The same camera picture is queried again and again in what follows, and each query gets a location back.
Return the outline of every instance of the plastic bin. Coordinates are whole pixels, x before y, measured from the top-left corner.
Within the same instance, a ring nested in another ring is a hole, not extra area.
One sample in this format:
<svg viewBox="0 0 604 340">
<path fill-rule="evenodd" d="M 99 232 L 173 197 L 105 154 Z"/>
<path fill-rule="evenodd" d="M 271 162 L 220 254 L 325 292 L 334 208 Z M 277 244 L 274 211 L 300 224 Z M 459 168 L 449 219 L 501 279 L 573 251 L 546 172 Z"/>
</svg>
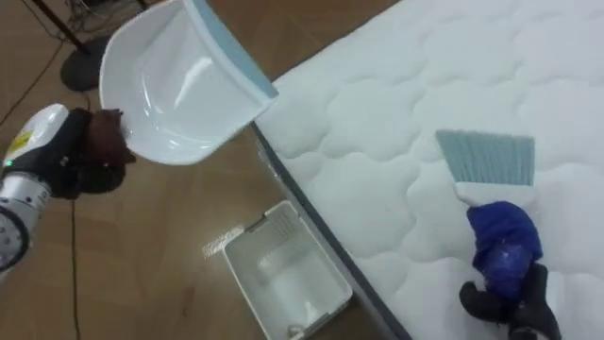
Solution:
<svg viewBox="0 0 604 340">
<path fill-rule="evenodd" d="M 307 338 L 352 296 L 289 201 L 265 213 L 224 252 L 268 339 Z"/>
</svg>

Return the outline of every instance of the quilted mattress surface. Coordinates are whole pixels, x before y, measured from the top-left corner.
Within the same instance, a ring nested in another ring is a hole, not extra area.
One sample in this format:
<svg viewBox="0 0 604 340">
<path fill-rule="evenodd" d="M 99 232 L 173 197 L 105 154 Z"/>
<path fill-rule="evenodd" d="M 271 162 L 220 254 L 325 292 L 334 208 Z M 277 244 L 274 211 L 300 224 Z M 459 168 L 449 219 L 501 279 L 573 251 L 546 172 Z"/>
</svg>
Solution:
<svg viewBox="0 0 604 340">
<path fill-rule="evenodd" d="M 566 339 L 604 337 L 604 1 L 404 0 L 276 82 L 262 134 L 414 339 L 503 339 L 458 293 L 467 207 L 438 128 L 532 135 Z"/>
</svg>

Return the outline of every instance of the brush bristles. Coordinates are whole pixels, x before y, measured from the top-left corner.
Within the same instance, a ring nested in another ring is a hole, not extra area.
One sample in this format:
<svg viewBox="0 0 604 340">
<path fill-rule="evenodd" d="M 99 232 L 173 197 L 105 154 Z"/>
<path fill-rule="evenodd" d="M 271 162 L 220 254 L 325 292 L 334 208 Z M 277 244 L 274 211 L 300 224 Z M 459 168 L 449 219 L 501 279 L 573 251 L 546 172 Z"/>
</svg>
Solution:
<svg viewBox="0 0 604 340">
<path fill-rule="evenodd" d="M 439 130 L 436 139 L 457 182 L 533 184 L 532 137 Z"/>
</svg>

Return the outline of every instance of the floor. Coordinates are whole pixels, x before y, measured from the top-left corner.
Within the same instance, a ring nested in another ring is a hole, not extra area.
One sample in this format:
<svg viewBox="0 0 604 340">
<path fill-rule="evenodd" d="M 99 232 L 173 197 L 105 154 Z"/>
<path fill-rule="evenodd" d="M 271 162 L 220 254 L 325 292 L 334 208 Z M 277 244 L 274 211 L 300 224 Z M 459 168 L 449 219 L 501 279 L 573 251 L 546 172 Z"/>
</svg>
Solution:
<svg viewBox="0 0 604 340">
<path fill-rule="evenodd" d="M 276 78 L 393 1 L 210 4 L 264 72 Z M 62 0 L 47 2 L 67 18 Z M 57 45 L 21 1 L 0 1 L 0 112 L 15 103 Z M 38 85 L 0 127 L 0 149 L 38 109 L 53 102 L 86 106 L 82 94 L 59 82 L 60 63 L 72 49 L 67 44 L 61 48 Z M 97 96 L 89 93 L 94 108 Z M 263 338 L 223 257 L 206 257 L 202 251 L 281 199 L 254 142 L 247 129 L 195 166 L 138 160 L 128 168 L 120 189 L 77 201 L 83 340 Z M 35 247 L 0 286 L 0 338 L 75 339 L 70 232 L 68 203 L 53 201 L 39 224 Z M 354 302 L 314 337 L 377 338 L 375 326 Z"/>
</svg>

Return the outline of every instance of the cable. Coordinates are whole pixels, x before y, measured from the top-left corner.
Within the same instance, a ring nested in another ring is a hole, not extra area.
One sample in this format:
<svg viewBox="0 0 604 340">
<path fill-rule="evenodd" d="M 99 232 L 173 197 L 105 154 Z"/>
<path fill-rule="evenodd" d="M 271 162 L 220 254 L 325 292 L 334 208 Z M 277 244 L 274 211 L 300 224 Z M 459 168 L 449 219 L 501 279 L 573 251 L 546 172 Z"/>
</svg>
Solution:
<svg viewBox="0 0 604 340">
<path fill-rule="evenodd" d="M 107 0 L 104 4 L 94 7 L 90 7 L 84 0 L 65 0 L 65 4 L 71 10 L 68 26 L 73 31 L 103 35 L 104 32 L 111 31 L 122 24 L 122 20 L 117 20 L 117 23 L 110 25 L 116 14 L 130 6 L 132 1 Z M 103 21 L 93 27 L 89 27 L 87 23 L 91 16 Z"/>
<path fill-rule="evenodd" d="M 27 10 L 29 10 L 31 15 L 33 15 L 34 18 L 36 18 L 36 21 L 38 22 L 38 24 L 40 24 L 40 26 L 44 29 L 44 31 L 46 31 L 46 34 L 48 34 L 48 36 L 67 43 L 65 38 L 62 38 L 61 36 L 59 36 L 59 34 L 53 34 L 50 32 L 50 29 L 48 29 L 48 27 L 46 27 L 46 24 L 42 21 L 42 19 L 40 19 L 40 17 L 38 16 L 38 13 L 36 13 L 36 11 L 25 0 L 21 0 L 21 2 L 27 7 Z"/>
<path fill-rule="evenodd" d="M 91 98 L 88 97 L 88 94 L 85 92 L 80 92 L 80 94 L 82 94 L 82 96 L 84 97 L 84 100 L 86 100 L 86 110 L 90 111 L 91 110 Z"/>
<path fill-rule="evenodd" d="M 82 332 L 79 328 L 79 313 L 77 310 L 77 242 L 76 242 L 76 201 L 71 201 L 72 207 L 72 285 L 73 285 L 73 303 L 74 303 L 74 327 L 75 340 L 81 340 Z"/>
<path fill-rule="evenodd" d="M 36 85 L 38 84 L 38 81 L 40 81 L 42 76 L 44 76 L 46 71 L 48 71 L 48 69 L 50 68 L 50 65 L 53 63 L 53 61 L 55 61 L 55 58 L 57 57 L 57 54 L 59 53 L 61 47 L 63 47 L 63 44 L 64 44 L 64 42 L 59 42 L 59 45 L 57 45 L 57 48 L 53 52 L 52 56 L 50 56 L 50 59 L 46 62 L 46 65 L 44 65 L 44 67 L 42 68 L 40 73 L 34 78 L 34 80 L 27 87 L 27 89 L 25 89 L 25 91 L 23 92 L 23 94 L 21 94 L 19 99 L 17 99 L 17 101 L 14 104 L 12 104 L 12 106 L 10 107 L 10 109 L 8 109 L 7 113 L 5 113 L 5 115 L 2 117 L 2 119 L 0 119 L 0 127 L 3 126 L 7 122 L 8 118 L 14 113 L 15 109 L 17 109 L 17 107 L 19 107 L 19 105 L 21 105 L 21 103 L 25 100 L 25 98 L 31 92 L 31 90 L 33 90 L 33 88 L 36 87 Z"/>
</svg>

